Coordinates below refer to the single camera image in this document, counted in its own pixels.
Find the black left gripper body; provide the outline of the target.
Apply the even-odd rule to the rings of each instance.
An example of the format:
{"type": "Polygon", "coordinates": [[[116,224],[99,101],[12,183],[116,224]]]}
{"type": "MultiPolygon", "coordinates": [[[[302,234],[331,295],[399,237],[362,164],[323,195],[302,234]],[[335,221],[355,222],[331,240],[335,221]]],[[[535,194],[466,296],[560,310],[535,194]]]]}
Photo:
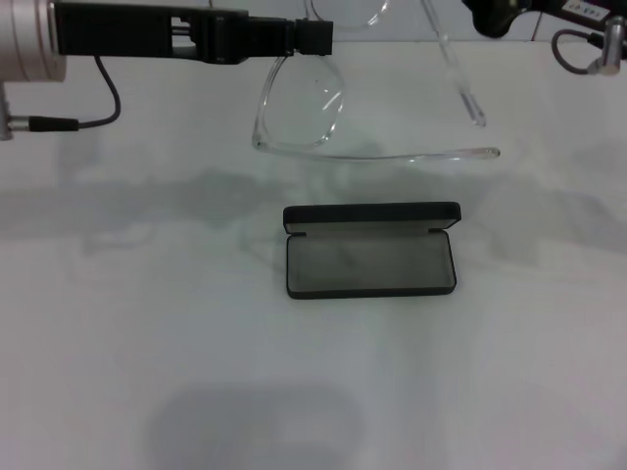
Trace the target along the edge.
{"type": "Polygon", "coordinates": [[[185,59],[236,65],[251,57],[243,12],[132,4],[59,2],[65,56],[185,59]]]}

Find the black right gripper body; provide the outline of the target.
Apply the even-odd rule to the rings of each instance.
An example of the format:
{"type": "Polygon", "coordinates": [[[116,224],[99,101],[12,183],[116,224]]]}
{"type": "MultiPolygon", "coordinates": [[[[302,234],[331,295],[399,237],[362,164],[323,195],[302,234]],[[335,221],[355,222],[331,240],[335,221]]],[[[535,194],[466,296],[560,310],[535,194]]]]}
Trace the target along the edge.
{"type": "Polygon", "coordinates": [[[504,37],[517,17],[532,12],[594,31],[604,31],[610,18],[626,18],[626,2],[620,0],[476,0],[463,5],[471,12],[475,30],[485,37],[504,37]]]}

